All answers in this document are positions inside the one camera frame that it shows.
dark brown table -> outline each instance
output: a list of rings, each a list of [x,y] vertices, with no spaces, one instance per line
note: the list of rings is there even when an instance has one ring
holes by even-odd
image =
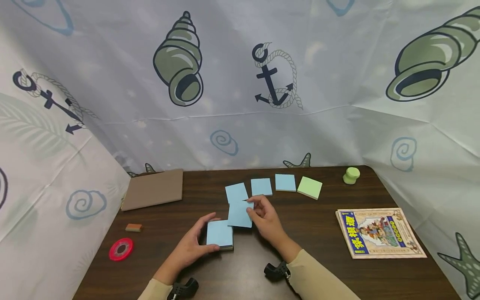
[[[297,185],[302,176],[323,182],[318,201],[276,191],[269,199],[288,235],[361,299],[459,299],[429,253],[427,259],[351,259],[335,211],[397,206],[372,169],[359,169],[353,186],[342,181],[345,167],[185,172],[182,201],[117,214],[74,299],[137,299],[200,216],[216,211],[227,219],[225,186],[244,182],[251,194],[250,179],[269,177],[275,189],[275,173],[295,174]],[[126,232],[128,223],[143,224],[143,231]],[[255,227],[233,231],[234,251],[205,257],[181,273],[181,282],[194,277],[200,283],[194,299],[299,299],[285,280],[264,277],[265,265],[281,259]],[[109,260],[111,245],[124,237],[134,241],[132,254],[122,262]]]

comic book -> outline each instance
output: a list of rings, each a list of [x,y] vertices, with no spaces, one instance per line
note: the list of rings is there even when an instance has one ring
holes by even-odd
[[[335,212],[353,259],[425,258],[401,208]]]

sticky note pad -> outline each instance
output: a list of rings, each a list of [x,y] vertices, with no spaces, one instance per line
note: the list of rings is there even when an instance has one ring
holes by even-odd
[[[228,226],[252,227],[252,220],[247,214],[247,207],[253,208],[253,202],[236,201],[228,209]]]
[[[285,192],[296,192],[295,175],[275,174],[275,190]]]
[[[252,184],[252,196],[262,194],[265,196],[273,195],[270,178],[252,179],[250,180],[250,183]]]
[[[297,192],[318,200],[320,195],[320,189],[322,188],[322,183],[311,178],[303,176],[300,181],[299,189]]]
[[[207,245],[210,244],[217,244],[220,250],[233,250],[233,230],[227,220],[208,222]]]
[[[245,183],[237,183],[225,187],[228,203],[239,202],[248,199]]]

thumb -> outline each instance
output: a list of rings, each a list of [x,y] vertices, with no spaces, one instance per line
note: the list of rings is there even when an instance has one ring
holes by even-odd
[[[220,247],[215,244],[200,246],[200,252],[202,253],[202,255],[217,252],[218,250],[220,250]]]
[[[251,207],[247,207],[247,214],[250,219],[252,219],[252,221],[255,223],[255,225],[257,225],[257,223],[262,219]]]

beige sleeve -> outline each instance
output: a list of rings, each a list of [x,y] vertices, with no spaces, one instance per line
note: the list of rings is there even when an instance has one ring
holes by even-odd
[[[166,300],[171,291],[172,286],[151,279],[138,300]]]
[[[304,249],[287,267],[289,283],[302,300],[360,300]]]

